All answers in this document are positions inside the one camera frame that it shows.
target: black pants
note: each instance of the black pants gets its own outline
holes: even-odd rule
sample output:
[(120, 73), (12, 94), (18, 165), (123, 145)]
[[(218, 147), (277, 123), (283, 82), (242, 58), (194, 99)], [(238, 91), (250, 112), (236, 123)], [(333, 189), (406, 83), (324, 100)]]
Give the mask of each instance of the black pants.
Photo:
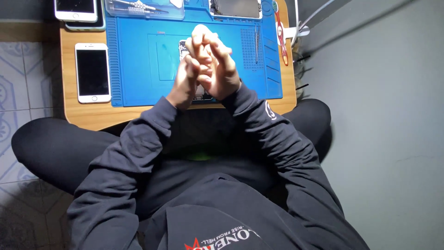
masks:
[[(315, 99), (300, 101), (283, 116), (315, 145), (330, 125), (328, 106)], [(109, 131), (120, 134), (123, 127), (116, 126)], [(198, 132), (198, 136), (190, 135), (193, 132)], [(156, 159), (152, 174), (138, 186), (136, 214), (139, 219), (150, 217), (167, 201), (212, 173), (226, 173), (261, 193), (276, 185), (276, 170), (266, 164), (265, 159), (250, 157), (255, 149), (242, 144), (243, 136), (242, 128), (225, 109), (187, 111), (172, 127), (171, 143), (165, 146), (168, 154)], [(12, 137), (12, 149), (18, 161), (37, 177), (73, 194), (88, 175), (89, 163), (118, 139), (111, 133), (81, 129), (65, 120), (41, 118), (17, 130)], [(223, 155), (205, 161), (170, 156), (174, 149), (193, 148), (190, 143), (206, 143), (208, 149), (216, 149)]]

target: black hoodie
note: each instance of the black hoodie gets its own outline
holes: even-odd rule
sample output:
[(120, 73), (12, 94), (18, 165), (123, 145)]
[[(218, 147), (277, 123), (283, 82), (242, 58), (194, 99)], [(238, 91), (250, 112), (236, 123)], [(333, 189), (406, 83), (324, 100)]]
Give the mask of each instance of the black hoodie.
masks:
[[(307, 138), (244, 84), (222, 104), (276, 166), (288, 190), (289, 210), (228, 175), (213, 174), (149, 219), (147, 249), (368, 249), (345, 220)], [(151, 173), (178, 114), (162, 97), (91, 162), (68, 208), (73, 249), (141, 249), (135, 238), (136, 179)]]

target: person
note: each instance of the person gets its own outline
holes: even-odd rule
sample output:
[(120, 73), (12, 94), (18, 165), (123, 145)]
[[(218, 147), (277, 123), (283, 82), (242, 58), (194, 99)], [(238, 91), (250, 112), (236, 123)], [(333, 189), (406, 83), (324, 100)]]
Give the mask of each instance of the person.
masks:
[[(304, 107), (326, 105), (301, 102), (276, 114), (248, 89), (248, 79), (239, 78), (231, 49), (217, 34), (199, 24), (186, 46), (190, 54), (171, 92), (120, 137), (57, 119), (31, 121), (13, 136), (20, 162), (74, 194), (67, 210), (72, 248), (141, 249), (136, 231), (147, 220), (147, 249), (368, 249), (346, 221), (312, 143), (328, 126), (329, 111), (319, 124), (302, 120), (316, 116)], [(242, 130), (245, 136), (236, 136), (242, 146), (233, 147), (242, 153), (207, 161), (161, 154), (197, 84)], [(245, 147), (251, 150), (243, 155)], [(263, 195), (277, 182), (288, 191), (288, 211)]]

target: disassembled phone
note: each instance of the disassembled phone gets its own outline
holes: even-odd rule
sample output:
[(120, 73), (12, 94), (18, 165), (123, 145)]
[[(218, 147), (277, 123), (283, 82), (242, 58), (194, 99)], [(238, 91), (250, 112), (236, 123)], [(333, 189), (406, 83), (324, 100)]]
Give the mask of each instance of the disassembled phone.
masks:
[(77, 98), (80, 103), (111, 101), (108, 47), (106, 44), (75, 45)]
[[(186, 40), (180, 40), (179, 41), (179, 61), (182, 61), (182, 59), (189, 54), (188, 49), (185, 47)], [(199, 85), (196, 90), (196, 95), (193, 99), (193, 101), (209, 101), (212, 100), (213, 97), (206, 92), (206, 90), (202, 87), (202, 85)]]
[(95, 0), (54, 0), (55, 17), (62, 21), (97, 21)]
[(95, 23), (65, 22), (65, 26), (73, 31), (101, 31), (106, 29), (105, 8), (102, 0), (96, 0), (97, 21)]
[(214, 17), (262, 18), (261, 0), (208, 0)]

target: hand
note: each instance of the hand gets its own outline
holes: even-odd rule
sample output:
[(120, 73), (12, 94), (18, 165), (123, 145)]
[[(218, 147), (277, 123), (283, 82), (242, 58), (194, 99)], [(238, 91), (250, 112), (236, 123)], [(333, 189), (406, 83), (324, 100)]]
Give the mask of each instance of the hand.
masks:
[(197, 89), (199, 62), (186, 55), (179, 63), (176, 79), (171, 92), (166, 99), (177, 109), (185, 111), (191, 105)]
[(197, 81), (217, 100), (223, 100), (236, 92), (241, 81), (236, 63), (231, 58), (231, 48), (226, 47), (216, 33), (205, 25), (197, 25), (185, 46), (200, 64)]

